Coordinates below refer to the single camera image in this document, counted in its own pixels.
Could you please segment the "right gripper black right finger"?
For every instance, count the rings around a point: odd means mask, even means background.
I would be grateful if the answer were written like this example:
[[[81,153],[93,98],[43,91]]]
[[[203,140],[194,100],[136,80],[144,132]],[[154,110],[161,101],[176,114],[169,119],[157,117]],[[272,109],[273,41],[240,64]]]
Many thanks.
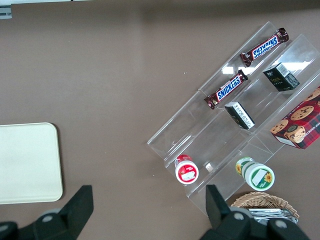
[[[205,207],[211,228],[202,240],[308,240],[297,224],[273,218],[263,225],[239,210],[230,210],[216,185],[207,185]]]

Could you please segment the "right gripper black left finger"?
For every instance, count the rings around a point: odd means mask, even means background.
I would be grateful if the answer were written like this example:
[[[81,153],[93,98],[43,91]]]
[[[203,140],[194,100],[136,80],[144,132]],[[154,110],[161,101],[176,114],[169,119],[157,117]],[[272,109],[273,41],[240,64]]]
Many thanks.
[[[14,221],[0,223],[2,240],[76,240],[94,211],[93,188],[83,185],[57,213],[42,215],[18,228]]]

